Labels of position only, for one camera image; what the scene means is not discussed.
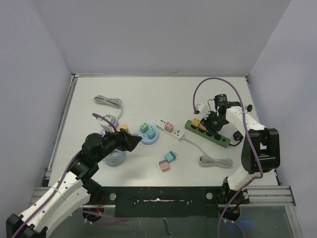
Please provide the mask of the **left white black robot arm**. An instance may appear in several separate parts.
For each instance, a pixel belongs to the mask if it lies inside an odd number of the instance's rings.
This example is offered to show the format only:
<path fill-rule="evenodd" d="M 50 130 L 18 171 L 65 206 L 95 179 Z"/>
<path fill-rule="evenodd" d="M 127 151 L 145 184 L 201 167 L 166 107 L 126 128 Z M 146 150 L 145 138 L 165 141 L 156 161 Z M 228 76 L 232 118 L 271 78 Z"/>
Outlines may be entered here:
<path fill-rule="evenodd" d="M 48 238 L 80 206 L 100 200 L 101 186 L 92 179 L 98 163 L 114 150 L 133 151 L 141 140 L 124 129 L 105 135 L 89 134 L 58 181 L 27 210 L 7 219 L 6 236 Z"/>

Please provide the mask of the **brown pink plug adapter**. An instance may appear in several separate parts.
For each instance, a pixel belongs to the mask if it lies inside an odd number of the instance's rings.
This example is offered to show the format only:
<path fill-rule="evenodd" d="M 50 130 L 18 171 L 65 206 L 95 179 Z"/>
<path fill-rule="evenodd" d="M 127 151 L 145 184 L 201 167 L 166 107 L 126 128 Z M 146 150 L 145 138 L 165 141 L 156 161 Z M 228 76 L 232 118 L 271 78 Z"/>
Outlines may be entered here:
<path fill-rule="evenodd" d="M 199 129 L 200 132 L 205 132 L 207 130 L 206 127 L 203 124 L 201 124 L 201 123 L 199 124 L 198 129 Z"/>

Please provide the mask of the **green power strip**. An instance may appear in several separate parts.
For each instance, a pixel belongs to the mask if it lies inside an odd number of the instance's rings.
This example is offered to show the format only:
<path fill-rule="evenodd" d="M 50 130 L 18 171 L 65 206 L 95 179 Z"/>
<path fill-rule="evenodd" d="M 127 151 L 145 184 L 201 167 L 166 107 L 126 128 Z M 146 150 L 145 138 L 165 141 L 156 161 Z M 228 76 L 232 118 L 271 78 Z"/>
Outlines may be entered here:
<path fill-rule="evenodd" d="M 185 125 L 184 125 L 184 128 L 208 141 L 211 141 L 223 148 L 227 148 L 229 147 L 229 144 L 230 144 L 230 139 L 223 136 L 223 135 L 220 135 L 220 134 L 214 134 L 214 135 L 210 135 L 207 133 L 207 131 L 205 132 L 200 132 L 198 127 L 195 128 L 195 127 L 192 127 L 191 126 L 191 120 L 187 120 Z"/>

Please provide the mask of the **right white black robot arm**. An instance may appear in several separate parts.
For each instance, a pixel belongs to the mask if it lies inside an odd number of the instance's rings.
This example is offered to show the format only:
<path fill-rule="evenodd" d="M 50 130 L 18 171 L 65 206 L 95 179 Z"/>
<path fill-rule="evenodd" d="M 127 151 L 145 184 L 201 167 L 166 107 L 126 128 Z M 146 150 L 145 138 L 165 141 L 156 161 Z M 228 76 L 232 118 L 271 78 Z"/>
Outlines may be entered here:
<path fill-rule="evenodd" d="M 227 178 L 228 186 L 220 191 L 222 200 L 231 203 L 237 199 L 238 190 L 279 167 L 279 132 L 260 124 L 241 102 L 229 102 L 225 94 L 215 96 L 213 101 L 214 111 L 206 104 L 196 105 L 207 133 L 217 135 L 225 125 L 231 123 L 244 137 L 241 166 Z"/>

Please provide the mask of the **green plug adapter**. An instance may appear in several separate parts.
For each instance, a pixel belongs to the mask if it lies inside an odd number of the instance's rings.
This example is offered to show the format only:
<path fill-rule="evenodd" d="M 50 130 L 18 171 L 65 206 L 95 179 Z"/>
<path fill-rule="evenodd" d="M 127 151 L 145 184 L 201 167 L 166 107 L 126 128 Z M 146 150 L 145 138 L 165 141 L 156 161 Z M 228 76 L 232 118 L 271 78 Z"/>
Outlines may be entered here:
<path fill-rule="evenodd" d="M 148 129 L 149 129 L 149 125 L 146 122 L 140 125 L 140 131 L 142 133 L 145 133 Z"/>

